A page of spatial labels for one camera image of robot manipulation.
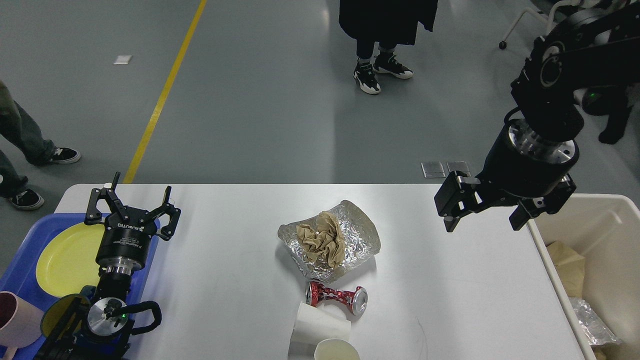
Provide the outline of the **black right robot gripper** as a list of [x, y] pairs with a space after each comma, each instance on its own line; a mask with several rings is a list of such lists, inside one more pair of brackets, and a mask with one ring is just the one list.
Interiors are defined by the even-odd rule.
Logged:
[[546, 140], [525, 120], [509, 120], [477, 177], [451, 171], [436, 192], [435, 207], [446, 232], [452, 233], [463, 217], [496, 201], [516, 205], [509, 216], [515, 231], [541, 214], [557, 214], [577, 189], [568, 173], [579, 155], [576, 141]]

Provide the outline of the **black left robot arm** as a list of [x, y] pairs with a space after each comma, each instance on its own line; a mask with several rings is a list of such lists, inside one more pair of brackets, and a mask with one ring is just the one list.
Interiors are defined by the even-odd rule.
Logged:
[[97, 285], [57, 300], [40, 323], [43, 344], [36, 360], [123, 360], [130, 338], [149, 333], [162, 323], [156, 301], [140, 300], [133, 290], [134, 275], [144, 271], [158, 239], [169, 241], [176, 232], [180, 208], [170, 202], [167, 186], [162, 203], [148, 210], [125, 205], [112, 182], [92, 189], [83, 223], [103, 227], [95, 262]]

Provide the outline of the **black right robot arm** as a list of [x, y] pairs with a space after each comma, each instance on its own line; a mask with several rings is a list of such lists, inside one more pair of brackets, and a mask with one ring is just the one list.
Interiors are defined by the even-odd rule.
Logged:
[[516, 231], [540, 214], [557, 214], [576, 190], [569, 171], [579, 159], [582, 113], [608, 115], [599, 141], [614, 144], [624, 136], [638, 86], [638, 1], [613, 12], [576, 12], [536, 39], [510, 85], [516, 107], [482, 171], [452, 170], [435, 194], [446, 231], [491, 207], [515, 207], [509, 222]]

